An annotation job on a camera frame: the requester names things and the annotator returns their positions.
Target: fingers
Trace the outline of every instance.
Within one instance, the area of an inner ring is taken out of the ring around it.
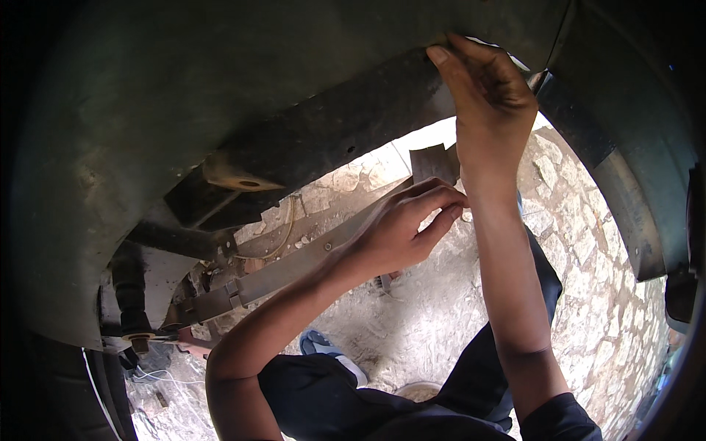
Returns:
[[[409,187],[407,190],[400,192],[402,197],[405,198],[414,198],[416,196],[419,196],[423,193],[426,193],[427,191],[431,190],[432,188],[436,188],[438,186],[446,186],[449,188],[453,188],[453,186],[444,181],[443,179],[440,179],[436,176],[432,176],[431,178],[424,179],[422,182],[416,183],[413,186]]]
[[[469,206],[468,198],[466,198],[465,194],[453,187],[447,186],[432,188],[410,199],[407,204],[410,207],[410,212],[413,213],[414,217],[420,222],[438,208],[446,208],[450,205],[459,205],[460,207]]]
[[[525,84],[522,74],[520,74],[508,53],[499,47],[476,43],[456,34],[449,34],[448,41],[471,60],[489,68],[495,74],[496,79],[501,81],[519,81]]]
[[[457,114],[467,109],[487,110],[488,102],[473,83],[466,65],[455,54],[441,46],[428,47],[426,54],[451,91]]]
[[[494,85],[495,99],[519,107],[534,100],[532,91],[507,52],[456,34],[449,34],[448,39],[471,64],[479,66],[483,81]]]
[[[427,228],[420,231],[414,237],[414,241],[424,250],[431,250],[441,238],[444,237],[444,234],[448,233],[453,222],[458,219],[462,213],[463,209],[459,205],[450,205],[444,208],[436,215]]]

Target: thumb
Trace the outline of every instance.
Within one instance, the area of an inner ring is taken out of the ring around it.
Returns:
[[[476,89],[466,65],[454,53],[441,46],[432,46],[426,48],[426,54],[451,91],[457,114],[488,106],[483,95]]]
[[[430,250],[441,240],[442,237],[451,229],[453,222],[458,219],[463,213],[463,208],[459,205],[449,205],[441,210],[436,215],[429,226],[421,230],[415,237],[420,246],[429,248]]]

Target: shock absorber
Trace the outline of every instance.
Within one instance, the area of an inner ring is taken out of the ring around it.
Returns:
[[[145,313],[145,270],[139,247],[123,242],[110,265],[122,337],[132,343],[136,354],[144,355],[155,334]]]

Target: black shirt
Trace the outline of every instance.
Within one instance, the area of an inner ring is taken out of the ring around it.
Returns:
[[[600,441],[601,429],[589,418],[570,392],[557,395],[525,418],[520,427],[524,441]],[[441,406],[395,418],[365,441],[379,440],[512,440],[500,426]]]

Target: shoe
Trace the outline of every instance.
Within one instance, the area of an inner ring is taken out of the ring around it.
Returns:
[[[520,211],[520,217],[522,217],[524,215],[522,213],[522,195],[520,195],[519,190],[517,190],[517,209]]]
[[[356,363],[353,363],[350,358],[343,355],[343,351],[334,346],[333,343],[319,331],[308,329],[302,332],[299,337],[299,350],[302,355],[326,354],[332,356],[338,360],[344,368],[355,375],[357,388],[368,385],[368,374]]]

